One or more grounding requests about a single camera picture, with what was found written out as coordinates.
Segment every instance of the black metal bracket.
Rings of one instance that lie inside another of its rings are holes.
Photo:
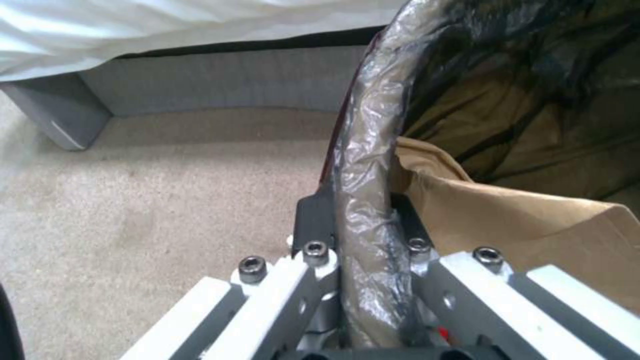
[[[405,194],[392,193],[391,207],[399,217],[405,240],[423,238],[432,244],[411,200]],[[333,187],[325,184],[315,194],[298,201],[291,255],[294,256],[309,241],[322,241],[329,248],[336,249],[338,240]]]

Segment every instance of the brown paper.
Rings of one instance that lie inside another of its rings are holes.
[[[640,223],[619,204],[473,183],[445,151],[398,138],[406,194],[442,255],[482,245],[516,271],[553,264],[640,313]]]

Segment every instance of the bolt hole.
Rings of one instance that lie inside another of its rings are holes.
[[[309,244],[308,249],[311,251],[319,251],[319,250],[322,250],[322,245],[318,243],[311,243]]]
[[[257,258],[247,258],[243,262],[243,267],[249,270],[255,270],[260,267],[260,259]]]
[[[500,255],[492,249],[481,249],[479,251],[480,256],[482,256],[483,258],[488,258],[488,259],[497,259],[500,257]]]
[[[456,307],[456,297],[448,291],[445,291],[444,295],[442,295],[442,302],[449,310],[453,310]]]
[[[422,249],[427,246],[427,241],[423,238],[410,238],[409,246]]]
[[[307,310],[307,301],[304,298],[302,298],[300,300],[300,303],[298,304],[298,313],[302,315],[305,313],[305,310]]]

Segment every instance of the beige carpet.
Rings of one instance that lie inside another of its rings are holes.
[[[114,359],[205,275],[286,253],[335,114],[113,119],[66,152],[0,95],[0,281],[28,359]]]

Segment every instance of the gray bed frame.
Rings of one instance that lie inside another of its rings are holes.
[[[365,48],[124,58],[0,88],[56,144],[81,151],[112,117],[239,106],[337,111]]]

